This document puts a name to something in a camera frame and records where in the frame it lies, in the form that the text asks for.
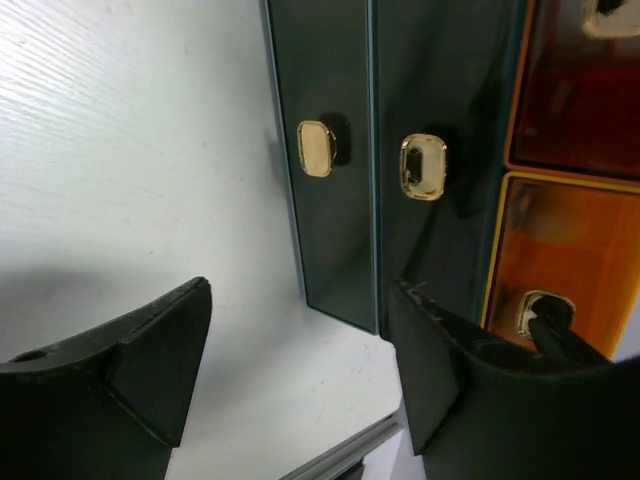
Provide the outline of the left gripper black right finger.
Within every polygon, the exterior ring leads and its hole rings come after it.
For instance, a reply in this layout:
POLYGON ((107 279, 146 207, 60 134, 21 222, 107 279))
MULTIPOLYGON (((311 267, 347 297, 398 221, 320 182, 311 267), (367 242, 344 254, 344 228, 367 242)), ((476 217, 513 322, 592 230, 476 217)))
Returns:
POLYGON ((389 299, 414 452, 430 479, 635 479, 639 361, 572 333, 528 350, 400 283, 389 299))

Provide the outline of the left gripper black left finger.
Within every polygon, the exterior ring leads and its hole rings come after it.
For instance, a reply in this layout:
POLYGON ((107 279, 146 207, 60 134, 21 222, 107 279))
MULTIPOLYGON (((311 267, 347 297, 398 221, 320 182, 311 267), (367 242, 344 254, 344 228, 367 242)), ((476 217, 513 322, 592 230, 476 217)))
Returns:
POLYGON ((164 478, 210 322, 211 285, 196 277, 2 363, 2 478, 164 478))

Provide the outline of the clear wide drawer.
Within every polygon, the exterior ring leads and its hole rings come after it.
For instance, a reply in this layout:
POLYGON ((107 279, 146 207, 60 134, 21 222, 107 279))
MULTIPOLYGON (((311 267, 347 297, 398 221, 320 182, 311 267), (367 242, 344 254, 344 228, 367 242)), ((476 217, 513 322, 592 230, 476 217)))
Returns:
POLYGON ((266 14, 307 303, 373 333, 367 4, 266 14))
POLYGON ((375 252, 380 314, 403 281, 481 319, 529 3, 374 7, 375 252))

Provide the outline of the clear wide bottom drawer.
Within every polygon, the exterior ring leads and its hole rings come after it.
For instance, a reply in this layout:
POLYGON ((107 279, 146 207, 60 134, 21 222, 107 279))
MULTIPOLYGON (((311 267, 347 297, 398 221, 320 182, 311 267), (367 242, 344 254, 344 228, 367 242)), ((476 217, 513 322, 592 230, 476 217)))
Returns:
POLYGON ((373 333, 367 4, 266 14, 307 303, 373 333))

